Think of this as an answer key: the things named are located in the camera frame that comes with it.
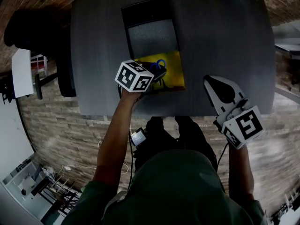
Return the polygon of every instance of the table top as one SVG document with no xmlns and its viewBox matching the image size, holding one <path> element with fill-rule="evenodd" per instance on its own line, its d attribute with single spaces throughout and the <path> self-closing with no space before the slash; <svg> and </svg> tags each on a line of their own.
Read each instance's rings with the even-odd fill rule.
<svg viewBox="0 0 300 225">
<path fill-rule="evenodd" d="M 114 78 L 130 59 L 121 8 L 145 0 L 76 0 L 71 53 L 81 114 L 113 115 Z M 263 0 L 171 0 L 186 89 L 145 96 L 134 115 L 213 116 L 207 74 L 236 82 L 262 114 L 271 112 L 275 46 Z"/>
</svg>

